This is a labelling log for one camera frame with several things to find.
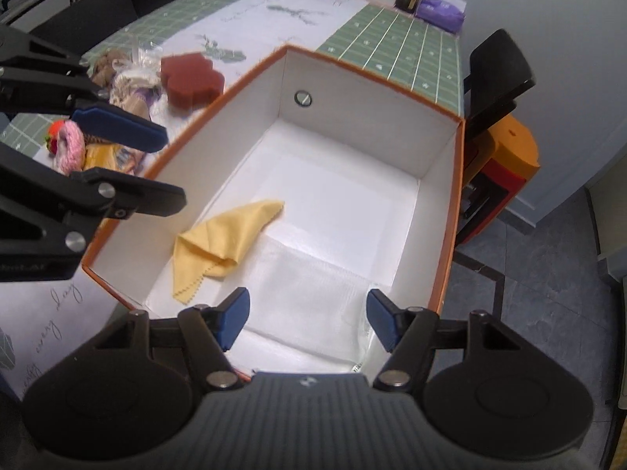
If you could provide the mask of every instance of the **strawberry toy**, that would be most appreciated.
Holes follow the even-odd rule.
[[[46,148],[52,155],[56,155],[56,137],[64,123],[65,120],[57,120],[50,126],[48,134],[46,134]]]

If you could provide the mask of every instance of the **green checkered tablecloth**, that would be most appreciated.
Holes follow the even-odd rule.
[[[194,22],[238,0],[176,0],[138,19],[85,54],[93,63],[107,49],[130,52],[161,45]],[[366,5],[319,48],[420,93],[455,114],[463,114],[458,41],[424,21]],[[0,133],[0,141],[29,157],[43,146],[54,115],[20,114]]]
[[[139,38],[140,47],[160,45],[197,20],[237,1],[176,0],[116,32],[83,56],[93,64],[93,61],[112,47],[131,52],[134,36]],[[18,114],[0,133],[0,141],[28,157],[33,157],[43,146],[48,127],[59,118],[50,114]]]

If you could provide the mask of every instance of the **blue gripper pad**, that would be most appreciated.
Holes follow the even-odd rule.
[[[396,306],[381,290],[372,289],[366,297],[366,317],[372,325],[374,333],[377,334],[383,348],[389,353],[399,343],[402,338],[397,316],[403,310]]]
[[[250,314],[248,290],[236,288],[219,306],[214,307],[213,311],[217,315],[212,329],[213,336],[222,351],[230,350]]]
[[[165,127],[108,103],[75,109],[71,119],[85,134],[144,152],[158,152],[168,142]]]

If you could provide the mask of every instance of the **silver screw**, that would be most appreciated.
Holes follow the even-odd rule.
[[[405,371],[389,369],[379,375],[379,381],[388,387],[403,387],[410,382],[410,376]]]
[[[65,245],[70,251],[81,252],[87,247],[87,241],[78,231],[71,231],[65,236]]]
[[[215,389],[230,389],[237,383],[237,376],[230,371],[214,371],[207,375],[207,383]]]
[[[100,193],[101,196],[111,199],[113,196],[115,196],[115,187],[111,185],[109,182],[102,182],[98,186],[98,192]]]

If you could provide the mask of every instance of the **orange stool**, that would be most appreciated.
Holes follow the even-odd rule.
[[[457,233],[456,245],[485,228],[538,169],[534,136],[511,114],[466,143],[463,185],[472,181],[475,191],[463,214],[468,222]]]

